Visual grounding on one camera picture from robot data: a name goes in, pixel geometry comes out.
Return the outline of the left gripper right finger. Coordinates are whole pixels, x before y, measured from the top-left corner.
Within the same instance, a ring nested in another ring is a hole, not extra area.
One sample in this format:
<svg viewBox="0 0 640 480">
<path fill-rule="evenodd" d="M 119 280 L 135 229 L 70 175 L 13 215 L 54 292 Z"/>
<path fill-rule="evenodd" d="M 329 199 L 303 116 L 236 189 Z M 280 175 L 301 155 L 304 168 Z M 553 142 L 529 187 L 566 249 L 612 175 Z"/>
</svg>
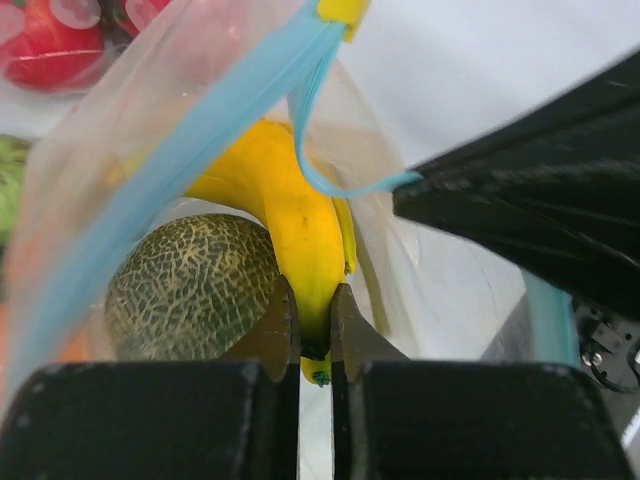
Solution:
<svg viewBox="0 0 640 480">
<path fill-rule="evenodd" d="M 557 363 L 412 360 L 340 285 L 330 310 L 337 479 L 630 479 L 605 404 Z"/>
</svg>

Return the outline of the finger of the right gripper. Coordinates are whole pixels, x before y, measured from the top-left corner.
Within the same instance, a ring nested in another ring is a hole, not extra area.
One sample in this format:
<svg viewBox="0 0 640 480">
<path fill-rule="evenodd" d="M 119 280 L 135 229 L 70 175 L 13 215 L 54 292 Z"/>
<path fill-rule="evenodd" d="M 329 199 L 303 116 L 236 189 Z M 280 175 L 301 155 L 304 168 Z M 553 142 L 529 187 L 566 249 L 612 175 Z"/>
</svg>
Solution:
<svg viewBox="0 0 640 480">
<path fill-rule="evenodd" d="M 628 54 L 612 66 L 519 119 L 413 166 L 425 174 L 446 160 L 459 161 L 489 154 L 559 133 L 593 121 L 629 105 L 639 96 L 639 52 Z"/>
</svg>

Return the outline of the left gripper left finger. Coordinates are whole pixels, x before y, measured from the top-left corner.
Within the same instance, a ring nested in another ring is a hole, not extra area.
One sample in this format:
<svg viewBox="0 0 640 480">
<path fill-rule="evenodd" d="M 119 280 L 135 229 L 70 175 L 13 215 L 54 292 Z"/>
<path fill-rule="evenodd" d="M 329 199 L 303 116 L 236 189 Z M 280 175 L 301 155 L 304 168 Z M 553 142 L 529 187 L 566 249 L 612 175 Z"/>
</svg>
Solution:
<svg viewBox="0 0 640 480">
<path fill-rule="evenodd" d="M 12 400 L 5 479 L 294 479 L 297 309 L 284 278 L 213 361 L 51 364 Z"/>
</svg>

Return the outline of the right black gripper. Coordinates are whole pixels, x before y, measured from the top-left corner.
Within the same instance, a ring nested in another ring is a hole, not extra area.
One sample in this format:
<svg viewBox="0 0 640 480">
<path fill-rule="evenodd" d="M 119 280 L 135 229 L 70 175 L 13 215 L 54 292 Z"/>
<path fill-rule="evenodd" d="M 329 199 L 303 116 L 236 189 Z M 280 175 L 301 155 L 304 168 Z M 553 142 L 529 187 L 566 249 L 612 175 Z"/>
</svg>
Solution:
<svg viewBox="0 0 640 480">
<path fill-rule="evenodd" d="M 606 174 L 515 180 L 427 176 L 396 189 L 397 216 L 481 245 L 574 297 L 584 370 L 639 392 L 639 185 Z"/>
</svg>

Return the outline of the yellow fake banana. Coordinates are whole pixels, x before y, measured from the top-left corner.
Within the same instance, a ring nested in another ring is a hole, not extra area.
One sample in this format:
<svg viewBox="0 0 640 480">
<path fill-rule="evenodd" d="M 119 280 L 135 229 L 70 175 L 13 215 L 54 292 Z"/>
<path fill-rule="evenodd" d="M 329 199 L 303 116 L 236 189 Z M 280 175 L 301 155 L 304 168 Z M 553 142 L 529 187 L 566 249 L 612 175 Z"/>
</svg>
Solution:
<svg viewBox="0 0 640 480">
<path fill-rule="evenodd" d="M 356 269 L 354 226 L 345 200 L 319 193 L 302 175 L 291 127 L 258 121 L 185 194 L 242 210 L 268 229 L 297 305 L 302 372 L 312 384 L 329 384 L 330 306 Z"/>
</svg>

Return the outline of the blue zip clear bag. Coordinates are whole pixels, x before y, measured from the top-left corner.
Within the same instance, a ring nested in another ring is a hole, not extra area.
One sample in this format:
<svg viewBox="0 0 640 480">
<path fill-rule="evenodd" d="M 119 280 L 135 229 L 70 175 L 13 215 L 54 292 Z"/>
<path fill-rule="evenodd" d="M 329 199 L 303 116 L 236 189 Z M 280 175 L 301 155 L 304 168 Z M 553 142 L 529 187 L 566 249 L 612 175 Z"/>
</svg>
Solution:
<svg viewBox="0 0 640 480">
<path fill-rule="evenodd" d="M 4 392 L 63 348 L 144 230 L 257 128 L 289 130 L 282 179 L 338 197 L 365 233 L 376 323 L 423 306 L 419 236 L 391 214 L 409 179 L 337 62 L 365 1 L 174 1 L 30 157 L 6 271 Z"/>
</svg>

